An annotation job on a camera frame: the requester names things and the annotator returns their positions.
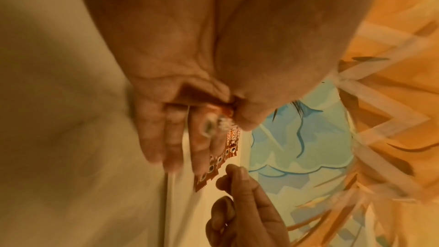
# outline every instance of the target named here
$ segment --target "mural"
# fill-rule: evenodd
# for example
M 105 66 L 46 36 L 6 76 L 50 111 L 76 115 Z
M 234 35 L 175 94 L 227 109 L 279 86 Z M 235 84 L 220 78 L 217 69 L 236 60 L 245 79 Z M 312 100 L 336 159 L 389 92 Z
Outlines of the mural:
M 335 86 L 325 81 L 304 99 L 285 105 L 253 131 L 250 175 L 261 184 L 287 226 L 312 220 L 344 188 L 353 159 L 345 108 Z M 290 232 L 291 241 L 315 223 Z M 332 246 L 365 245 L 364 217 L 355 214 Z

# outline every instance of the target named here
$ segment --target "skin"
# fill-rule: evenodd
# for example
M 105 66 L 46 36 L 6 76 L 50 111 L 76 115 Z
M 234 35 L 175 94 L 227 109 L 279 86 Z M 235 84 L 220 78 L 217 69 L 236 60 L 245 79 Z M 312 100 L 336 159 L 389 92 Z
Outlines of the skin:
M 245 168 L 229 164 L 216 186 L 228 193 L 212 206 L 206 236 L 212 247 L 289 247 L 282 218 Z
M 147 160 L 180 169 L 188 120 L 199 175 L 225 140 L 200 134 L 202 107 L 230 105 L 242 129 L 257 127 L 321 82 L 373 0 L 84 1 L 134 86 Z

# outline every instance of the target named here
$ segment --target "hand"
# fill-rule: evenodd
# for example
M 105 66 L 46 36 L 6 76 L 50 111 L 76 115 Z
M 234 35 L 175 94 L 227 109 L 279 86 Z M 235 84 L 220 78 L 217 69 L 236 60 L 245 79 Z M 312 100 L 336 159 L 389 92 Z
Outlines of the hand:
M 233 103 L 244 130 L 316 86 L 372 0 L 85 0 L 135 89 L 147 160 L 182 166 L 188 106 L 195 174 L 224 138 L 199 134 L 206 103 Z
M 284 222 L 261 186 L 245 168 L 228 165 L 216 186 L 233 197 L 212 206 L 206 236 L 212 247 L 289 247 Z

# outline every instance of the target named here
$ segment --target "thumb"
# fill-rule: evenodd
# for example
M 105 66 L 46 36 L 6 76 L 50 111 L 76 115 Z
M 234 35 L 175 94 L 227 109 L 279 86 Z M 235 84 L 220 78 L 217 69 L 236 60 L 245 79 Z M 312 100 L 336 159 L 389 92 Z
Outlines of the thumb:
M 274 110 L 273 107 L 240 100 L 236 105 L 233 120 L 244 131 L 250 131 L 257 128 Z
M 263 225 L 250 185 L 250 176 L 244 167 L 237 168 L 233 173 L 231 195 L 235 204 L 238 226 L 248 227 L 251 231 L 262 232 Z

